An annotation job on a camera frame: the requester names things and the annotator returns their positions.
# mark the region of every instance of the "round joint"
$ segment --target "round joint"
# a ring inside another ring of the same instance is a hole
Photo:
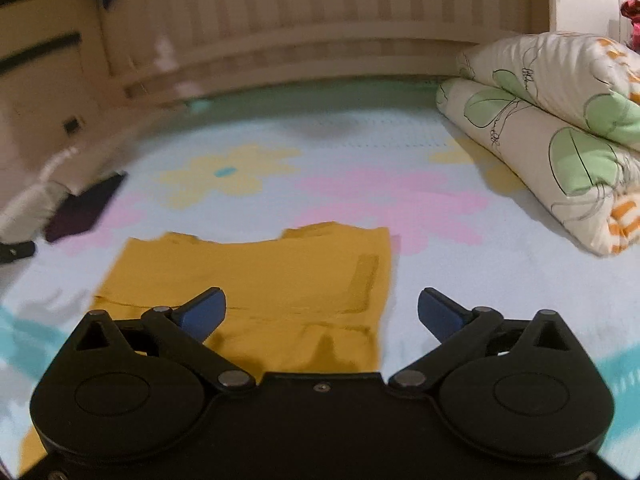
[[[403,388],[417,388],[426,380],[424,374],[418,370],[402,370],[394,375],[394,381]]]
[[[251,382],[251,376],[242,370],[228,370],[226,372],[222,372],[218,376],[218,380],[225,388],[244,388]]]
[[[318,383],[314,386],[314,391],[319,394],[325,394],[331,391],[331,385],[329,383]]]

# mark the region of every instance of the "mattress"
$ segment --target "mattress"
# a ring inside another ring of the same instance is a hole
[[[616,399],[602,456],[640,472],[640,251],[582,249],[508,168],[441,116],[437,84],[356,80],[190,103],[117,166],[129,179],[91,233],[0,268],[0,456],[18,471],[38,378],[129,237],[277,238],[321,221],[388,226],[386,378],[433,349],[420,291],[530,319],[558,310]]]

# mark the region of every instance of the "folded yellow cloth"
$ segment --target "folded yellow cloth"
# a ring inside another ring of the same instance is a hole
[[[266,371],[369,372],[379,368],[390,270],[385,228],[325,223],[247,244],[170,233],[129,240],[91,308],[139,318],[218,286],[226,318],[205,344],[258,380]],[[23,463],[33,463],[33,442],[25,440]]]

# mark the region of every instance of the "headboard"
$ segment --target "headboard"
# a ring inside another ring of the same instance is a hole
[[[450,75],[466,46],[527,32],[528,0],[116,0],[110,84],[164,104],[292,80]]]

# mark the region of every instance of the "pink flower print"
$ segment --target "pink flower print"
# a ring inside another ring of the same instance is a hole
[[[56,246],[68,256],[76,256],[89,248],[108,248],[114,242],[114,230],[138,224],[145,213],[134,208],[142,196],[129,194],[116,197],[92,231],[60,240]]]
[[[300,181],[301,188],[337,201],[309,209],[296,224],[372,221],[399,238],[403,254],[420,253],[431,236],[481,244],[481,235],[459,217],[482,211],[488,199],[470,192],[447,192],[443,189],[446,183],[444,174],[433,171],[390,174],[367,168],[341,176],[306,178]]]

